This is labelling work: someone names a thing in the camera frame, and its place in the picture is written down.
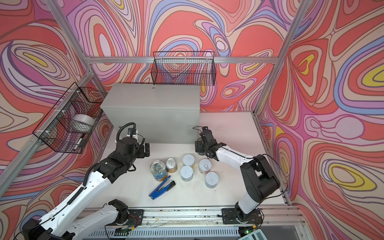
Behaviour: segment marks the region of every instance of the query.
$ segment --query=psychedelic wallpaper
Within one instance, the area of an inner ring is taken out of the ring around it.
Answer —
[[[257,114],[291,201],[315,239],[384,239],[384,1],[314,0],[280,71]]]
[[[42,1],[0,1],[0,23],[1,174],[84,69]],[[110,127],[103,116],[81,155],[38,149],[0,198],[1,240],[13,239],[25,221],[44,215],[79,185]]]
[[[154,51],[205,51],[216,56],[277,56],[298,6],[288,0],[61,2],[89,56],[153,56]],[[114,83],[151,83],[151,64],[95,64]],[[252,111],[271,69],[218,64],[217,86],[202,87],[202,111]]]

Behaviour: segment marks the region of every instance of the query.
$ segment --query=gray metal cabinet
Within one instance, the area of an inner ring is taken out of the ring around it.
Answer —
[[[199,126],[199,86],[118,83],[101,108],[116,129],[135,122],[146,142],[190,144],[198,138],[192,127]]]

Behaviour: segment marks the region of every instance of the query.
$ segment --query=blue labeled can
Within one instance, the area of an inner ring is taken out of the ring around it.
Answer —
[[[168,170],[166,164],[162,161],[154,161],[149,169],[154,178],[159,182],[164,181],[168,177]]]

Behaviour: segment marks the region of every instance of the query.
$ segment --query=white table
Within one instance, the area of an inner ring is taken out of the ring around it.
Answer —
[[[140,133],[140,123],[136,124]],[[208,126],[217,142],[226,143],[234,150],[253,156],[265,153],[251,113],[200,113],[200,126]],[[106,158],[115,150],[116,134],[117,130],[113,129],[101,159]],[[120,176],[87,207],[102,207],[104,203],[113,199],[119,199],[129,207],[234,205],[246,193],[241,172],[214,159],[210,159],[212,171],[219,176],[219,183],[214,189],[206,187],[205,175],[199,172],[199,161],[205,157],[195,153],[193,144],[150,144],[150,147],[150,157],[136,159],[134,162],[136,171]],[[183,166],[182,158],[185,154],[192,154],[195,157],[194,176],[190,182],[184,182],[180,177],[180,169]],[[169,173],[175,180],[176,186],[159,198],[152,200],[148,195],[160,182],[153,178],[149,166],[155,160],[165,162],[170,157],[177,161],[177,172]],[[280,190],[277,190],[272,196],[279,194]],[[267,199],[262,204],[283,203],[283,198],[279,196]]]

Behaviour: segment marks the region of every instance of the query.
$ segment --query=black wire basket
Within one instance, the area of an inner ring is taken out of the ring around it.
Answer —
[[[43,130],[37,130],[47,116],[52,114],[54,107],[33,130],[33,134],[55,152],[82,153],[103,113],[100,105],[106,93],[94,88],[79,87],[77,84],[71,90],[73,86],[56,103],[70,97],[50,124]]]
[[[215,85],[215,53],[212,51],[157,51],[153,56],[153,84]]]

